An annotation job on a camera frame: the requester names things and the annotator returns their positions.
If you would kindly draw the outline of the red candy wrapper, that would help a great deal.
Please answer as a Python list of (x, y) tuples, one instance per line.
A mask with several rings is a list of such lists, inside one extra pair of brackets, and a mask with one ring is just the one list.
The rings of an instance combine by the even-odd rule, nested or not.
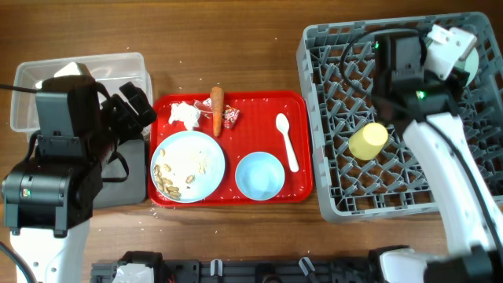
[[(207, 119), (212, 118), (213, 110), (211, 107), (211, 99), (207, 98), (203, 101), (198, 101), (195, 100), (194, 107), (200, 110), (201, 115), (204, 116)], [(222, 125), (227, 128), (227, 129), (232, 129), (235, 122), (237, 121), (237, 118), (240, 114), (240, 110), (237, 108), (234, 108), (230, 105), (224, 105), (223, 112), (222, 112)]]

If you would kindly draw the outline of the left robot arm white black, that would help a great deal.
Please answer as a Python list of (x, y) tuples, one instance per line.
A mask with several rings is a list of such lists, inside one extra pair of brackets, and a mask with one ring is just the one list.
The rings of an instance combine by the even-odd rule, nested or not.
[(1, 250), (17, 266), (19, 282), (78, 282), (94, 199), (104, 168), (119, 160), (119, 145), (140, 136), (157, 114), (133, 83), (109, 94), (91, 75), (45, 80), (35, 90), (39, 130), (28, 151), (2, 180), (4, 224), (10, 244)]

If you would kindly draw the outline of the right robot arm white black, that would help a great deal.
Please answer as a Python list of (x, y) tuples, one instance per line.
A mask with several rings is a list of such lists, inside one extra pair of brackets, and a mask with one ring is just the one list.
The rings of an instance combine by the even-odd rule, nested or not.
[(502, 213), (468, 147), (457, 98), (469, 74), (457, 66), (477, 38), (460, 28), (381, 27), (369, 98), (419, 163), (437, 203), (449, 255), (406, 246), (370, 252), (384, 282), (499, 282)]

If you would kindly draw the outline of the white tissue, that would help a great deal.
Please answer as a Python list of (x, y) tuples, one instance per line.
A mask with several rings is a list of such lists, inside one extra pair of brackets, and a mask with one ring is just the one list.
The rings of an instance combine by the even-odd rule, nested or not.
[(188, 105), (185, 102), (174, 103), (171, 105), (168, 123), (182, 122), (186, 130), (194, 130), (200, 126), (200, 114), (200, 110), (193, 105)]

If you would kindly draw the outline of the pale green bowl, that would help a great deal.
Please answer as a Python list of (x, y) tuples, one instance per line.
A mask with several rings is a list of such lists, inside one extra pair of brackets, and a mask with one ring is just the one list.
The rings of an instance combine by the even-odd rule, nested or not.
[(464, 70), (469, 74), (466, 86), (468, 86), (473, 81), (478, 69), (479, 69), (479, 54), (477, 52), (477, 49), (474, 48), (464, 62)]

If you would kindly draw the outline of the light blue bowl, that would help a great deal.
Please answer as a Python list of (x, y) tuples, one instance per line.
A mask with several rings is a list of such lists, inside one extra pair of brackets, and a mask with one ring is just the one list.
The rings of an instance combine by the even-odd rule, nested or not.
[(255, 201), (270, 200), (284, 186), (285, 169), (280, 160), (270, 153), (250, 153), (237, 165), (235, 182), (247, 198)]

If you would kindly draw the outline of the yellow plastic cup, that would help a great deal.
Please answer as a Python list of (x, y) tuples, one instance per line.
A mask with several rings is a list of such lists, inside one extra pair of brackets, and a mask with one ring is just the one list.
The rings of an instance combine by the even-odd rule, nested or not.
[(383, 149), (388, 140), (388, 132), (380, 123), (368, 123), (349, 139), (351, 154), (360, 160), (371, 160)]

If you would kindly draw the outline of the orange carrot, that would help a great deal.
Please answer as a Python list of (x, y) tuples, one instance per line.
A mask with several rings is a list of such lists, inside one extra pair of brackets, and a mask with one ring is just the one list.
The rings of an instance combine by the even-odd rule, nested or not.
[(215, 86), (211, 89), (211, 110), (213, 115), (213, 135), (218, 137), (222, 129), (222, 113), (224, 108), (224, 91), (221, 87)]

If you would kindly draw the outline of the white plastic spoon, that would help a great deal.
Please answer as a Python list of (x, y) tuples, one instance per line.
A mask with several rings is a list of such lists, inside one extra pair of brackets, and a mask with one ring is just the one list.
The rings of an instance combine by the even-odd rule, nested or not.
[(278, 131), (282, 134), (284, 143), (285, 143), (285, 150), (288, 158), (288, 165), (290, 168), (291, 172), (298, 172), (299, 171), (299, 164), (298, 160), (296, 159), (296, 154), (292, 146), (292, 142), (289, 137), (289, 129), (290, 129), (290, 124), (288, 121), (288, 118), (284, 113), (278, 113), (276, 116), (276, 128)]

